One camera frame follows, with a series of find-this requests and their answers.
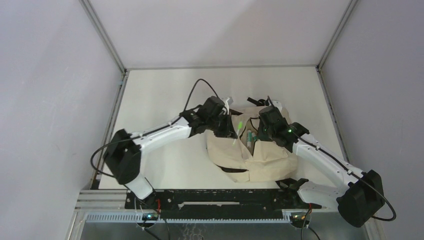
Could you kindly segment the green white glue stick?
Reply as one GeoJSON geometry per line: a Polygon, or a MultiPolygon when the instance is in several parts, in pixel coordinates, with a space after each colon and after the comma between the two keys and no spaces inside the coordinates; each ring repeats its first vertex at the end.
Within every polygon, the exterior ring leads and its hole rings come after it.
{"type": "Polygon", "coordinates": [[[256,133],[252,132],[251,136],[252,136],[252,142],[256,142],[258,140],[256,133]]]}

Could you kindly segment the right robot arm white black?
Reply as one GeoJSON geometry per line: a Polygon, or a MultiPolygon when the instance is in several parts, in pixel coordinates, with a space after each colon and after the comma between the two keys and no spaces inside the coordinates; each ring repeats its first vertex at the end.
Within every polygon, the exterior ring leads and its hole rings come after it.
{"type": "Polygon", "coordinates": [[[315,204],[338,210],[351,226],[360,228],[386,203],[381,176],[336,157],[298,122],[288,123],[273,104],[259,111],[259,132],[266,140],[286,148],[312,164],[333,187],[302,178],[290,186],[289,203],[295,208],[315,204]]]}

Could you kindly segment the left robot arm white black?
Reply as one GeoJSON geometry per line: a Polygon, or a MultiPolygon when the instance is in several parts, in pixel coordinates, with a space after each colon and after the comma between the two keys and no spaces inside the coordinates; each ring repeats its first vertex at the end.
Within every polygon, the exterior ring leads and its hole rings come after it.
{"type": "Polygon", "coordinates": [[[231,97],[209,97],[204,104],[187,109],[167,123],[144,132],[118,130],[106,145],[103,160],[111,175],[137,197],[143,208],[156,203],[154,188],[141,173],[142,157],[160,147],[212,131],[218,138],[238,137],[232,124],[231,97]]]}

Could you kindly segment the beige canvas backpack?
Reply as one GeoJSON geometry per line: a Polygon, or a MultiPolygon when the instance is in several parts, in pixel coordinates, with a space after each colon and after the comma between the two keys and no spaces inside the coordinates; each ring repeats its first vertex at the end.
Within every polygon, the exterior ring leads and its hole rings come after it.
{"type": "Polygon", "coordinates": [[[238,123],[243,122],[235,145],[232,138],[220,138],[212,131],[206,132],[209,159],[236,183],[280,181],[291,177],[298,168],[297,156],[273,141],[257,139],[252,142],[252,148],[247,148],[247,130],[258,136],[259,111],[268,105],[261,99],[256,106],[235,109],[231,115],[235,131],[238,123]]]}

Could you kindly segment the green pen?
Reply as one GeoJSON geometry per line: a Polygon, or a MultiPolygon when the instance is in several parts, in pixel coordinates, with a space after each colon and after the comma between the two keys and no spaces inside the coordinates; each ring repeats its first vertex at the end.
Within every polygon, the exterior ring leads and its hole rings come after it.
{"type": "Polygon", "coordinates": [[[238,125],[237,125],[237,129],[236,129],[236,131],[235,131],[235,139],[234,139],[234,140],[233,140],[233,142],[232,142],[232,145],[233,145],[233,146],[235,145],[235,143],[236,143],[237,139],[239,138],[239,132],[240,132],[240,130],[242,129],[242,127],[243,127],[243,122],[242,122],[242,121],[240,121],[240,122],[238,123],[238,125]]]}

